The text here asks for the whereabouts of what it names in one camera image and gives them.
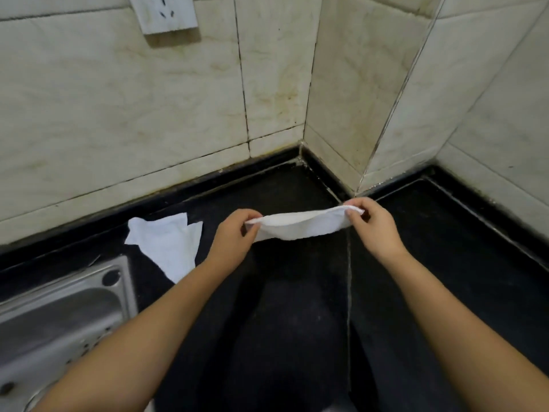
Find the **person's right arm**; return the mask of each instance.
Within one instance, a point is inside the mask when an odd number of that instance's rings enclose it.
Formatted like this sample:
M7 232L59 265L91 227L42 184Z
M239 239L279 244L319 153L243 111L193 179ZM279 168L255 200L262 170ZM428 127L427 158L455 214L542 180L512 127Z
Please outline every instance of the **person's right arm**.
M484 324L402 244L391 214L370 198L347 216L365 247L399 286L453 386L474 411L549 411L549 379Z

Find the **tiled wall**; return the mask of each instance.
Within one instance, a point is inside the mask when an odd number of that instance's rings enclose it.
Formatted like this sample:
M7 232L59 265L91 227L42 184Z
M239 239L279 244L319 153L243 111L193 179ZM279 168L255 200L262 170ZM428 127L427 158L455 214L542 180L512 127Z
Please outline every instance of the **tiled wall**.
M549 9L437 159L549 238Z
M438 3L322 0L305 142L351 191L360 184Z
M320 7L144 37L127 0L0 0L0 244L300 141Z
M359 193L436 156L546 4L444 1Z

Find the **white cloth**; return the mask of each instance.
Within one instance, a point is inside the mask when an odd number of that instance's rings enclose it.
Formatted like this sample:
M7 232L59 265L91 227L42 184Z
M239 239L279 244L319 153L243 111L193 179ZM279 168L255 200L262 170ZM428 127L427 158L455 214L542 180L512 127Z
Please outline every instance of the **white cloth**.
M267 215L246 221L246 228L250 229L254 224L261 224L255 242L269 238L297 240L299 238L330 234L351 225L347 215L345 215L347 209L357 211L360 215L364 214L363 209L352 205L340 205L339 207L320 211Z
M141 252L162 269L173 283L194 269L194 258L202 235L202 221L187 225L187 213L157 221L132 218L125 244L136 244Z

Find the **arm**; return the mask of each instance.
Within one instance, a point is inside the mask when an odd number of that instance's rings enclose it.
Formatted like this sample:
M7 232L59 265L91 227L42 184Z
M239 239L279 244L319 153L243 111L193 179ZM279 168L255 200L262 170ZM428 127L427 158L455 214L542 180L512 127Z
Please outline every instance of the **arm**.
M406 250L393 217L374 200L348 202L365 247L399 286L450 381L474 411L549 410L549 379L521 353L484 324Z
M244 221L261 216L231 214L202 264L76 363L34 410L143 411L202 307L250 249L260 225L243 237Z

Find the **sink basin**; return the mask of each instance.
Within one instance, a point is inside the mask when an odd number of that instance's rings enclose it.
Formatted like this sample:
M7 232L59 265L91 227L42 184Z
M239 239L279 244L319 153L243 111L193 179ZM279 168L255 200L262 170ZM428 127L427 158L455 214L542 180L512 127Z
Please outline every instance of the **sink basin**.
M72 363L135 315L126 256L0 304L0 410L32 410Z

